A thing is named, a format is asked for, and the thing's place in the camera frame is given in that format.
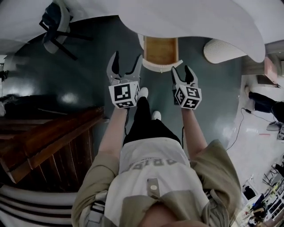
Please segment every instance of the black cable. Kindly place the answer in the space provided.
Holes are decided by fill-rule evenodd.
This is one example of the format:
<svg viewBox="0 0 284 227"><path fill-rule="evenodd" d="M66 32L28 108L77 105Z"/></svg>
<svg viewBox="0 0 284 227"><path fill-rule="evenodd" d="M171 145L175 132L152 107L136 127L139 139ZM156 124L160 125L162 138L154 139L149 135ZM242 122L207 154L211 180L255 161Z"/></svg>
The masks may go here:
<svg viewBox="0 0 284 227"><path fill-rule="evenodd" d="M124 133L125 133L125 135L127 136L128 134L126 133L126 126L127 126L127 123L128 123L128 119L129 119L129 117L128 117L128 114L129 114L129 107L127 108L127 114L126 114L126 121L125 121L125 124L124 124Z"/></svg>
<svg viewBox="0 0 284 227"><path fill-rule="evenodd" d="M240 129L241 129L241 124L243 123L243 120L244 120L244 118L245 118L245 116L244 116L244 114L243 114L243 112L242 112L243 109L245 110L245 108L241 108L241 115L243 115L243 119L241 120L241 123L240 123L240 126L239 126L239 130L238 130L238 133L237 133L237 137L236 137L235 141L233 142L233 144L232 144L227 150L229 150L231 147L233 147L234 144L235 144L235 142L236 142L237 139L238 139L239 132L240 132Z"/></svg>
<svg viewBox="0 0 284 227"><path fill-rule="evenodd" d="M182 127L182 130L181 130L181 146L182 146L182 149L183 149L183 129L184 129L185 127L183 126Z"/></svg>
<svg viewBox="0 0 284 227"><path fill-rule="evenodd" d="M250 110L245 109L245 108L241 108L241 115L243 115L242 110L245 110L248 114L252 114L253 116L256 116L256 115L253 114ZM260 119L263 119L263 120L265 120L265 121L268 121L268 120L266 120L266 119L264 119L264 118L262 118L262 117L259 117L259 116L256 116L256 117L258 117L258 118L260 118ZM239 135L239 132L240 132L240 129L241 129L241 124L243 123L244 118L245 118L245 116L243 115L243 119L241 120L241 123L240 123L240 126L239 126L239 130L238 130L238 133L237 133L237 137L236 137L235 141L233 142L233 144L232 144L227 150L229 150L231 147L233 147L233 145L234 145L235 142L237 141L238 135Z"/></svg>
<svg viewBox="0 0 284 227"><path fill-rule="evenodd" d="M267 121L267 122L269 122L269 123L272 123L272 121L268 121L268 120L266 120L266 119L264 119L264 118L262 118L262 117L259 117L259 116L255 115L255 114L253 114L253 113L250 113L250 114L252 114L252 115L254 115L254 116L256 116L256 117L258 117L258 118L260 118L260 119L263 119L263 120L265 120L265 121Z"/></svg>

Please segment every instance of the person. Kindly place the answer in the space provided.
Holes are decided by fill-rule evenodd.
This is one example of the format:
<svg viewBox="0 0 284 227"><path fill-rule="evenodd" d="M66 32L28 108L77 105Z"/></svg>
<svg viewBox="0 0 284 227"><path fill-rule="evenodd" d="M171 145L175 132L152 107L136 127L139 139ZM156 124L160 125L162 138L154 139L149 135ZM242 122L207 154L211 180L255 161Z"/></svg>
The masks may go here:
<svg viewBox="0 0 284 227"><path fill-rule="evenodd" d="M256 221L258 222L264 221L268 212L264 194L261 194L261 196L252 206L251 210L253 212Z"/></svg>
<svg viewBox="0 0 284 227"><path fill-rule="evenodd" d="M148 89L125 137L126 109L114 109L98 155L78 191L72 225L103 227L228 227L241 186L218 140L207 145L192 110L182 109L188 160L180 140L152 118Z"/></svg>
<svg viewBox="0 0 284 227"><path fill-rule="evenodd" d="M283 166L276 164L275 169L281 174L282 177L284 177L284 167Z"/></svg>
<svg viewBox="0 0 284 227"><path fill-rule="evenodd" d="M243 192L243 194L245 195L247 200L250 200L256 196L255 192L249 186L245 187L245 191Z"/></svg>
<svg viewBox="0 0 284 227"><path fill-rule="evenodd" d="M0 71L0 79L1 79L1 82L3 82L5 79L7 79L7 77L8 77L8 72L9 72L9 71Z"/></svg>
<svg viewBox="0 0 284 227"><path fill-rule="evenodd" d="M252 99L255 102L254 110L264 113L272 113L277 119L278 122L274 121L270 123L267 130L278 131L281 128L282 123L284 123L284 102L277 102L265 95L251 92L248 85L245 86L245 93L249 99Z"/></svg>

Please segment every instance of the jacket sleeve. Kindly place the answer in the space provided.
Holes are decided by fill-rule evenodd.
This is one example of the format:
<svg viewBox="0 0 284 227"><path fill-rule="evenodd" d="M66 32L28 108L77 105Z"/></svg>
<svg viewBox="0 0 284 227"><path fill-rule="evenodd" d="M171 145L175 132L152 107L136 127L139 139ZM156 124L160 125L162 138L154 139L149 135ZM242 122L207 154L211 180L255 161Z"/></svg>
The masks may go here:
<svg viewBox="0 0 284 227"><path fill-rule="evenodd" d="M235 218L241 208L241 186L236 170L220 141L212 141L191 162L199 176L203 190L214 190L228 210L229 218Z"/></svg>
<svg viewBox="0 0 284 227"><path fill-rule="evenodd" d="M82 210L95 201L95 195L108 190L118 175L119 160L109 154L98 154L87 172L72 207L71 220L74 227L79 226Z"/></svg>

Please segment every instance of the white wall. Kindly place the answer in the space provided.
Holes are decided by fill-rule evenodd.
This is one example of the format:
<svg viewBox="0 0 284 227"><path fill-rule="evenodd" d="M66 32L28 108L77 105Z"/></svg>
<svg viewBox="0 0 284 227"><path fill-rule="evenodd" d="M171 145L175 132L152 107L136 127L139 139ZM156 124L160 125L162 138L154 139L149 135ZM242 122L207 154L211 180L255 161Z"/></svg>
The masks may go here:
<svg viewBox="0 0 284 227"><path fill-rule="evenodd" d="M3 64L5 62L5 57L7 55L0 55L0 64Z"/></svg>
<svg viewBox="0 0 284 227"><path fill-rule="evenodd" d="M284 4L281 0L233 0L254 19L264 43L284 39Z"/></svg>

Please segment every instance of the floor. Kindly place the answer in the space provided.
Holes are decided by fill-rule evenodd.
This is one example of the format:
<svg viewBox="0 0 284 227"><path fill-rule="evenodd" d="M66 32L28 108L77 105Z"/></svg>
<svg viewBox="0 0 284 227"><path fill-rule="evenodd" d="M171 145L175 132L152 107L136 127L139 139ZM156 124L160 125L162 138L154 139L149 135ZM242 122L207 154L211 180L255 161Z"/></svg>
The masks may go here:
<svg viewBox="0 0 284 227"><path fill-rule="evenodd" d="M3 83L3 93L19 96L54 94L59 103L56 111L105 106L106 116L110 117L113 105L107 88L106 67L112 54L119 51L121 74L131 71L136 56L143 53L137 34L126 28L117 16L75 22L71 24L71 30L94 38L91 42L67 38L64 46L78 57L77 61L61 51L49 54L42 45L42 36L35 38L7 59L5 69L10 73ZM203 100L195 114L206 140L219 139L227 147L238 107L241 60L210 64L202 54L207 42L208 39L202 37L179 38L179 59L184 63L177 69L185 75L183 69L187 64L199 79ZM181 138L181 112L179 106L173 105L170 72L160 74L142 68L141 78L140 87L149 89L151 109L159 110L165 125ZM134 113L135 108L132 108L127 131ZM96 127L97 141L105 127L106 124Z"/></svg>
<svg viewBox="0 0 284 227"><path fill-rule="evenodd" d="M242 76L240 101L235 120L234 132L229 142L229 147L234 141L236 142L228 150L228 154L236 168L241 185L243 185L248 179L251 179L250 183L253 187L259 193L264 193L268 188L268 185L264 184L262 181L264 174L269 173L271 165L281 163L281 159L284 154L284 144L276 139L278 132L266 130L266 127L269 124L267 121L274 121L271 113L253 111L253 114L264 118L264 120L242 110L244 120L241 124L243 119L241 108L244 107L251 110L253 107L253 102L249 100L244 92L245 84L249 84L251 86L252 92L266 95L276 101L284 100L284 90L281 88L258 86L255 84L255 80L252 79L251 76Z"/></svg>

